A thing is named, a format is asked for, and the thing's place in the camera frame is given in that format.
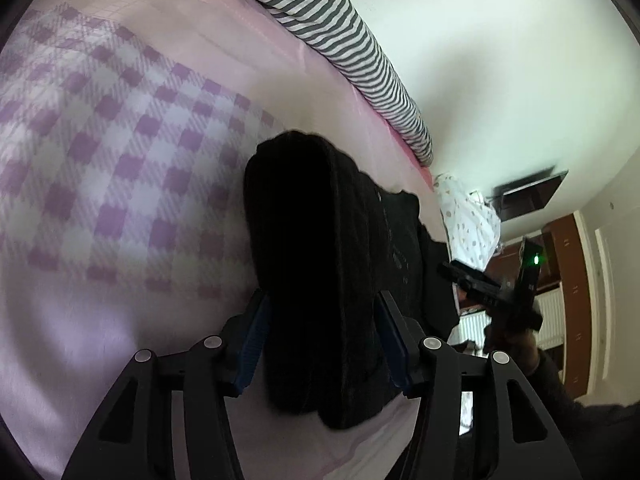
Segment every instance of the white wall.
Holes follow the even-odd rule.
[[[593,402],[635,402],[640,399],[638,333],[640,332],[640,150],[629,159],[620,173],[582,210],[590,236],[597,247],[596,232],[604,242],[606,261],[595,255],[598,304],[600,305],[601,365],[603,373],[607,343],[607,319],[603,275],[610,270],[610,361],[607,379],[599,380]]]
[[[569,170],[503,239],[583,206],[640,145],[640,46],[610,0],[351,0],[416,100],[433,174],[472,189]]]

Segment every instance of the brown cabinet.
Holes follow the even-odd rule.
[[[591,363],[591,302],[587,269],[573,215],[546,225],[543,234],[547,240],[551,237],[554,260],[562,280],[566,321],[564,385],[575,399],[587,393]]]

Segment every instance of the wall-mounted television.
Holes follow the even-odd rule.
[[[564,171],[527,184],[520,180],[501,187],[501,193],[493,200],[500,220],[505,222],[544,208],[567,173],[568,171]]]

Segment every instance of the round metal screw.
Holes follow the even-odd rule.
[[[204,340],[204,346],[206,346],[207,348],[218,348],[221,345],[222,339],[220,339],[217,335],[212,335]]]
[[[149,361],[149,359],[151,359],[151,350],[138,350],[136,352],[136,355],[134,355],[134,359],[139,363],[146,363],[147,361]]]
[[[440,340],[434,337],[428,337],[422,342],[422,344],[425,347],[427,347],[429,350],[437,350],[442,346],[442,343],[440,342]]]
[[[509,362],[509,356],[504,352],[494,353],[494,361],[498,364],[505,365]]]

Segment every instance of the purple plaid blanket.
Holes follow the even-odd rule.
[[[255,286],[242,174],[274,117],[66,5],[25,16],[0,75],[4,259],[198,298]]]

